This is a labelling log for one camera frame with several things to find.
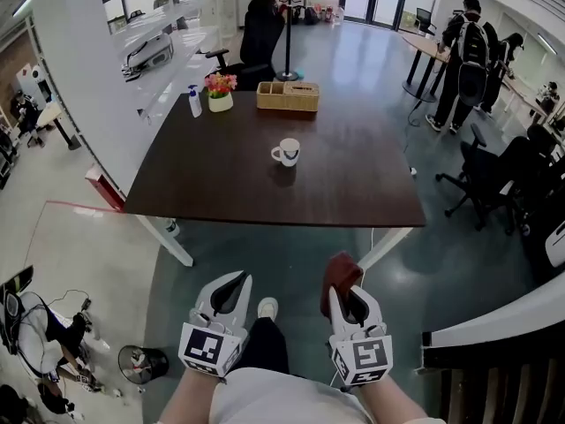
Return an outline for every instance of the wicker tissue box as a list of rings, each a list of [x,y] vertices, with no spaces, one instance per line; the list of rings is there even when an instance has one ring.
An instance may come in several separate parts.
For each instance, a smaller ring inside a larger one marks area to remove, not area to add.
[[[320,87],[303,81],[262,81],[257,88],[257,108],[318,111]]]

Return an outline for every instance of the gray floor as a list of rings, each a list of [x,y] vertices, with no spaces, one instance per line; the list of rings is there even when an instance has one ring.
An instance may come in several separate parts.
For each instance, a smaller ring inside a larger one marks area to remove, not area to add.
[[[436,184],[439,171],[456,174],[462,164],[460,140],[471,140],[470,121],[477,122],[488,148],[504,149],[494,121],[472,112],[461,132],[453,137],[421,127],[407,127],[416,103],[406,94],[405,80],[414,52],[401,36],[387,30],[345,23],[331,27],[299,26],[293,30],[292,66],[324,90],[355,90],[374,102],[374,117],[386,118],[398,133],[398,143],[409,145],[406,155],[418,169],[418,194],[427,226],[415,230],[366,274],[365,288],[380,302],[388,331],[393,336],[395,367],[392,376],[431,413],[439,400],[436,378],[417,376],[420,334],[466,321],[524,295],[534,287],[530,266],[518,235],[503,230],[505,216],[494,214],[482,232],[476,232],[471,205],[451,219],[444,208],[458,201],[460,192],[447,183]],[[284,39],[275,52],[275,66],[283,68]],[[417,77],[421,77],[425,61]],[[423,121],[423,105],[416,113]],[[169,355],[167,377],[147,386],[144,420],[154,422],[182,374],[177,348],[182,323],[187,319],[200,287],[231,271],[253,275],[252,323],[261,298],[274,295],[280,303],[277,323],[287,337],[293,373],[329,382],[335,370],[324,343],[329,323],[319,311],[320,286],[328,258],[341,250],[360,259],[371,245],[370,230],[281,228],[222,223],[182,222],[180,240],[195,257],[196,265],[183,268],[161,250],[154,273],[146,327],[146,346],[161,347]],[[374,240],[383,231],[374,231]]]

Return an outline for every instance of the white shirt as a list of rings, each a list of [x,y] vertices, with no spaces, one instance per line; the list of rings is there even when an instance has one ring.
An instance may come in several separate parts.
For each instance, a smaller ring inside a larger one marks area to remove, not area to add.
[[[372,423],[351,394],[292,375],[246,367],[229,373],[214,394],[210,424]],[[444,424],[427,418],[411,424]]]
[[[28,368],[26,361],[37,372],[47,374],[57,368],[57,363],[63,358],[63,349],[57,341],[47,341],[48,317],[45,306],[33,292],[24,292],[21,302],[25,308],[25,316],[19,324],[18,345],[24,358],[22,363]]]

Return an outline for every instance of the flower pot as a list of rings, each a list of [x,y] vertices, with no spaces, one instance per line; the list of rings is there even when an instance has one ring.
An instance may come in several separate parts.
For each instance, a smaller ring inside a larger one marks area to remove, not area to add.
[[[220,111],[229,110],[233,107],[233,99],[231,98],[231,93],[227,93],[224,97],[218,99],[212,99],[208,97],[208,107],[210,111],[218,113]]]

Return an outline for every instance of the desk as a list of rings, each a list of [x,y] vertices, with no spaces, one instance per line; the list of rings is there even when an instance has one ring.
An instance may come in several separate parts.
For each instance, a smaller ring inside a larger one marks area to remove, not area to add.
[[[180,95],[124,211],[230,223],[394,228],[359,263],[368,269],[426,218],[394,131],[371,101],[330,97],[322,94],[313,114],[259,110],[256,94],[240,91],[233,93],[233,109],[212,113],[204,104],[194,119],[188,95]],[[271,149],[287,137],[301,144],[292,169],[271,158]]]
[[[75,149],[80,148],[80,143],[77,140],[76,136],[72,135],[72,138],[69,138],[67,133],[64,131],[64,128],[58,121],[61,115],[63,115],[63,112],[61,111],[61,107],[57,102],[47,102],[47,105],[41,112],[40,116],[37,118],[37,126],[42,128],[53,122],[55,127],[58,129],[58,131],[66,141],[68,148],[71,151],[74,151]]]
[[[512,102],[514,101],[514,98],[518,96],[524,104],[541,115],[542,120],[540,124],[544,124],[546,122],[549,115],[547,115],[547,113],[541,107],[539,107],[538,103],[536,102],[537,94],[535,91],[528,87],[518,77],[510,79],[507,75],[504,75],[504,79],[502,79],[502,81],[510,90],[510,99],[508,100],[508,104],[504,109],[505,113],[509,110]]]
[[[414,57],[414,62],[412,63],[412,67],[410,69],[410,73],[408,74],[408,79],[406,79],[406,81],[403,83],[403,88],[408,93],[410,93],[414,97],[417,97],[418,99],[421,99],[424,102],[437,101],[437,98],[434,94],[436,89],[440,85],[441,77],[443,77],[443,73],[448,66],[449,49],[446,49],[446,51],[443,53],[438,53],[438,44],[434,40],[425,38],[424,36],[418,36],[417,34],[403,34],[403,39],[417,50],[416,56]],[[422,57],[422,52],[428,55],[430,57],[430,60],[428,61],[426,72],[424,72],[422,81],[419,84],[412,85],[412,79],[414,78],[414,73],[416,72],[416,68],[418,67],[420,57]],[[430,78],[430,74],[432,73],[435,60],[441,61],[440,72],[438,73],[438,76],[435,79],[430,92],[426,95],[423,95],[424,90],[426,89],[426,83]]]

